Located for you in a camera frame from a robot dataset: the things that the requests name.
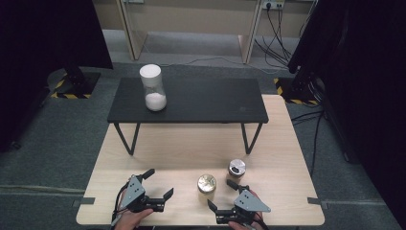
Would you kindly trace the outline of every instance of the human hand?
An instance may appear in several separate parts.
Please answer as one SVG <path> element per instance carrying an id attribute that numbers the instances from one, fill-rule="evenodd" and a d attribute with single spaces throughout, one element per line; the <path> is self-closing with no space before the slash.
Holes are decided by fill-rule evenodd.
<path id="1" fill-rule="evenodd" d="M 256 196 L 257 198 L 259 198 L 258 195 L 254 191 L 250 190 L 250 193 L 253 194 L 254 196 Z M 258 221 L 262 221 L 262 212 L 256 212 L 254 219 L 258 220 Z M 244 225 L 241 225 L 237 222 L 234 222 L 234 221 L 228 222 L 228 225 L 231 228 L 233 228 L 234 230 L 251 230 L 250 228 L 248 228 Z M 252 226 L 252 228 L 255 228 L 256 230 L 264 230 L 256 221 L 254 221 L 251 224 L 251 226 Z"/>
<path id="2" fill-rule="evenodd" d="M 119 221 L 116 223 L 115 230 L 133 230 L 135 228 L 138 228 L 140 226 L 141 220 L 149 216 L 151 213 L 153 213 L 152 209 L 145 209 L 144 211 L 140 213 L 133 213 L 129 210 L 125 210 L 123 212 L 120 212 L 119 215 L 121 215 Z"/>

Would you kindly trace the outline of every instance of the gray carpet floor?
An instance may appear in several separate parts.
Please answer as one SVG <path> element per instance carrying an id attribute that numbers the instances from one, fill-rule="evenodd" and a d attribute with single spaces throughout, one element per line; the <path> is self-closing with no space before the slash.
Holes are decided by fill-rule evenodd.
<path id="1" fill-rule="evenodd" d="M 22 135 L 22 148 L 0 155 L 0 229 L 108 229 L 77 224 L 76 201 L 82 198 L 102 146 L 119 80 L 137 77 L 141 66 L 114 63 L 114 70 L 83 68 L 84 72 L 101 72 L 90 99 L 47 98 Z M 63 74 L 51 74 L 51 89 Z M 293 78 L 287 71 L 270 75 L 253 68 L 185 65 L 164 67 L 163 76 L 253 78 L 258 80 L 263 94 L 277 93 L 274 78 Z M 291 118 L 322 109 L 302 104 L 286 106 Z M 294 126 L 309 168 L 316 125 L 317 119 L 313 119 Z M 315 159 L 313 183 L 326 222 L 301 229 L 400 229 L 362 166 L 345 161 L 338 138 L 325 118 L 319 127 Z"/>

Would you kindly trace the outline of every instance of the clear plastic jar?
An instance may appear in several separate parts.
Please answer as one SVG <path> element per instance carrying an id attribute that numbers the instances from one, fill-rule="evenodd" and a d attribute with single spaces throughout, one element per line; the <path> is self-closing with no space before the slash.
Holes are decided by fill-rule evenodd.
<path id="1" fill-rule="evenodd" d="M 155 64 L 145 65 L 140 69 L 140 75 L 147 108 L 152 111 L 163 109 L 167 105 L 167 95 L 162 84 L 161 68 Z"/>

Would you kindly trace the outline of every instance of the black stand base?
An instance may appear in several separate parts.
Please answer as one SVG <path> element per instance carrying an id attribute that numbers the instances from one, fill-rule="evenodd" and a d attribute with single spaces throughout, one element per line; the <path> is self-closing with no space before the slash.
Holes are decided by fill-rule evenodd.
<path id="1" fill-rule="evenodd" d="M 278 94 L 284 98 L 287 103 L 292 104 L 318 104 L 310 90 L 305 87 L 301 91 L 292 90 L 293 79 L 278 78 L 274 79 Z"/>
<path id="2" fill-rule="evenodd" d="M 83 73 L 83 83 L 73 83 L 70 76 L 65 75 L 57 84 L 53 98 L 64 99 L 88 99 L 90 98 L 96 83 L 99 80 L 100 73 Z"/>

